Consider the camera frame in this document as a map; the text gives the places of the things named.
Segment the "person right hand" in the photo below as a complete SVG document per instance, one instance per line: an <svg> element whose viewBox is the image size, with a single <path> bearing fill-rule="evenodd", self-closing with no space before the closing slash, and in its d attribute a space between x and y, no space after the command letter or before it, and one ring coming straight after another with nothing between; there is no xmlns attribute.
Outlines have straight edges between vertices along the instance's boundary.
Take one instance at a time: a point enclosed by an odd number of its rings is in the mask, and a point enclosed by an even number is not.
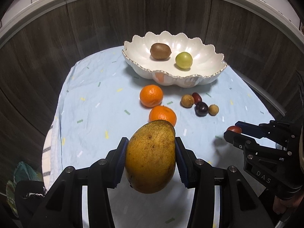
<svg viewBox="0 0 304 228"><path fill-rule="evenodd" d="M283 214L289 208L297 208L303 199L302 195L297 195L289 200L279 199L277 196L274 199L273 210L277 214Z"/></svg>

